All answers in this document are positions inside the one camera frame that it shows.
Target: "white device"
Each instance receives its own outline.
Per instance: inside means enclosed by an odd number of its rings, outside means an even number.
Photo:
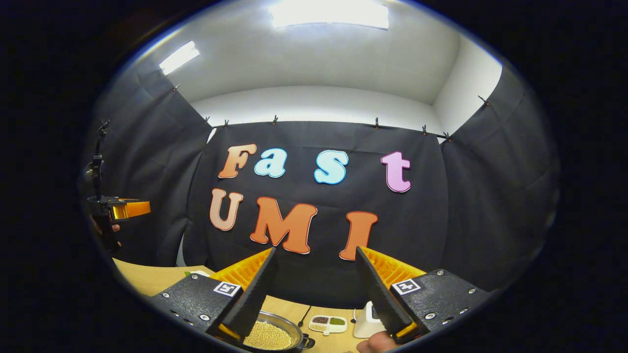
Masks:
[[[354,337],[357,339],[367,339],[373,334],[385,331],[384,325],[377,318],[377,313],[373,308],[373,302],[366,303],[364,310],[355,321]]]

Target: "white ceiling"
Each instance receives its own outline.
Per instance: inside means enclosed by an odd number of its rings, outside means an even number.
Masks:
[[[389,29],[305,24],[276,29],[279,0],[235,1],[200,14],[152,49],[161,62],[193,40],[200,56],[169,74],[189,101],[292,85],[349,87],[433,104],[458,56],[460,35],[412,5],[389,8]]]

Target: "letter s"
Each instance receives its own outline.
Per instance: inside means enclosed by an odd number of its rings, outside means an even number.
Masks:
[[[316,158],[316,164],[320,168],[314,171],[317,183],[338,184],[347,175],[344,166],[349,164],[349,156],[342,151],[322,151]]]

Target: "white wall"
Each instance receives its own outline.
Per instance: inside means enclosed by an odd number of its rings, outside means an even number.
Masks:
[[[484,104],[478,95],[488,98],[501,75],[502,64],[461,35],[458,59],[433,106],[442,131],[453,134],[462,126]]]
[[[245,90],[192,103],[198,113],[213,126],[245,122],[338,121],[440,133],[441,125],[434,108],[415,100],[369,90],[326,86],[290,86]]]

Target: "orange letter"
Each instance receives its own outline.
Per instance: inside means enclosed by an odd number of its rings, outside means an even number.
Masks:
[[[246,164],[246,158],[249,156],[247,153],[254,155],[255,151],[257,151],[257,146],[254,143],[229,147],[227,150],[229,156],[227,156],[225,167],[218,173],[218,177],[223,179],[235,178],[237,175],[236,165],[242,169]]]
[[[229,214],[227,219],[222,220],[220,219],[220,206],[222,206],[222,199],[225,198],[226,195],[225,190],[213,189],[212,205],[209,207],[209,220],[212,221],[214,227],[222,231],[228,231],[234,227],[236,223],[237,206],[240,204],[240,201],[244,199],[241,193],[229,193],[229,200],[231,200],[229,204]]]
[[[376,215],[368,212],[349,212],[347,219],[351,224],[349,238],[347,239],[347,246],[340,252],[339,256],[343,260],[355,261],[356,247],[366,247],[369,244],[371,227],[377,222],[378,218]]]
[[[251,240],[265,244],[268,242],[266,228],[271,237],[273,246],[277,246],[287,233],[288,240],[283,243],[283,248],[293,253],[309,254],[308,233],[310,232],[310,222],[318,210],[308,204],[296,205],[286,219],[281,217],[277,200],[271,197],[260,197],[257,199],[259,205],[259,216],[255,232],[251,234]]]

